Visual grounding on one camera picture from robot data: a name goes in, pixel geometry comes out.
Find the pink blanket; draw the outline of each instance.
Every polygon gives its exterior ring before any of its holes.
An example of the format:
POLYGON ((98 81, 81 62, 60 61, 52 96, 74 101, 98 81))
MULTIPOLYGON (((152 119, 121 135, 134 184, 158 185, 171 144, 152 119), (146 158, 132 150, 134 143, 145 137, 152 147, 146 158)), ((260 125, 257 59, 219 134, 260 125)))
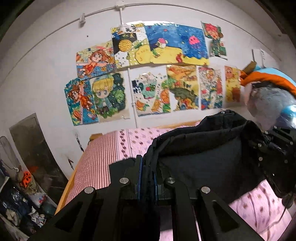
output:
MULTIPOLYGON (((70 202, 84 188, 96 189, 110 184, 108 165, 124 158, 144 155, 154 138, 171 129, 138 128, 107 133, 91 142, 77 168, 74 186, 66 203, 70 202)), ((266 180, 257 188, 230 204, 264 240, 276 241, 291 221, 286 211, 280 219, 284 206, 266 180)), ((163 231, 160 240, 173 240, 171 230, 163 231)))

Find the metal bolt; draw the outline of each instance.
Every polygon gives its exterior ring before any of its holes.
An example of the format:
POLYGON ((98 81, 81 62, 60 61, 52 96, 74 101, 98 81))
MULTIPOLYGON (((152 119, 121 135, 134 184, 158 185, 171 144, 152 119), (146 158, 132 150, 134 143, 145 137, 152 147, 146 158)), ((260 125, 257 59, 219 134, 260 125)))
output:
POLYGON ((203 193, 209 193, 210 191, 211 191, 210 188, 208 188, 208 187, 202 187, 202 192, 203 193))
POLYGON ((87 187, 84 189, 84 192, 87 193, 87 194, 90 194, 94 191, 94 188, 93 187, 87 187))
POLYGON ((173 184, 175 181, 176 181, 176 179, 173 178, 173 177, 168 177, 168 178, 166 179, 166 182, 167 182, 167 183, 170 183, 170 184, 173 184))
POLYGON ((127 177, 123 177, 123 178, 121 178, 121 179, 119 180, 119 182, 122 183, 122 184, 127 184, 128 181, 129 181, 129 179, 128 179, 127 177))

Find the bed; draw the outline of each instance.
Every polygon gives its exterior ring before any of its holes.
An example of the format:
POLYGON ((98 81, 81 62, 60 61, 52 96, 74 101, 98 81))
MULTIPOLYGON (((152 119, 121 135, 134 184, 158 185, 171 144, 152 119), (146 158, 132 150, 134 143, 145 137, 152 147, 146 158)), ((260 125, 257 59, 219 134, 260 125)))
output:
MULTIPOLYGON (((56 213, 84 188, 93 186, 99 189, 108 186, 110 183, 109 164, 136 157, 138 154, 144 155, 155 137, 178 127, 197 124, 199 121, 156 128, 122 129, 105 135, 102 133, 91 135, 89 145, 68 181, 56 213)), ((264 240, 268 241, 278 240, 291 221, 287 210, 281 218, 284 206, 266 180, 229 206, 264 240)), ((172 230, 162 231, 160 240, 172 240, 172 230)))

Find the poster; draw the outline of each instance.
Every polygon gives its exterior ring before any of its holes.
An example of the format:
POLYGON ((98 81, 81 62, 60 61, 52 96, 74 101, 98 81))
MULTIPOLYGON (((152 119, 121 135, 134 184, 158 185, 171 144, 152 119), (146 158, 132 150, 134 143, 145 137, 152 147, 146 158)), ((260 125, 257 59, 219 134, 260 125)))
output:
POLYGON ((76 53, 76 68, 81 80, 107 74, 116 69, 112 41, 76 53))
POLYGON ((199 85, 196 75, 196 66, 167 66, 168 79, 165 84, 177 100, 177 110, 198 109, 199 85))
POLYGON ((181 41, 174 23, 144 22, 154 64, 182 63, 181 41))
POLYGON ((90 84, 100 122, 129 118, 123 77, 120 73, 92 78, 90 84))
POLYGON ((132 81, 137 114, 150 115, 170 112, 166 73, 143 73, 132 81))
POLYGON ((65 87, 65 95, 73 125, 98 122, 89 80, 71 80, 65 87))
POLYGON ((240 102, 240 70, 225 66, 226 102, 240 102))
POLYGON ((226 48, 224 43, 221 41, 223 38, 221 27, 214 26, 210 23, 202 23, 202 28, 205 36, 212 40, 210 44, 210 56, 227 59, 226 48))
POLYGON ((199 67, 202 110, 222 108, 221 70, 199 67))
POLYGON ((151 52, 144 24, 127 23, 112 28, 112 42, 117 68, 150 63, 151 52))
POLYGON ((181 40, 183 62, 186 64, 209 65, 209 56, 203 30, 200 28, 177 25, 181 40))

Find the blond cartoon boy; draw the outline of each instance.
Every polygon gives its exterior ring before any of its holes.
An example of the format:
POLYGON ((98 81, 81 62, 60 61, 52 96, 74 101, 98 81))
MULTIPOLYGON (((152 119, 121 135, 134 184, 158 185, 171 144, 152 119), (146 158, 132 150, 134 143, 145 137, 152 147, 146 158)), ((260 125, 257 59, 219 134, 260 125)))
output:
POLYGON ((96 108, 100 114, 108 112, 110 108, 112 108, 112 104, 108 99, 108 95, 113 90, 114 78, 110 74, 105 74, 99 77, 92 84, 92 91, 98 97, 96 101, 96 108))

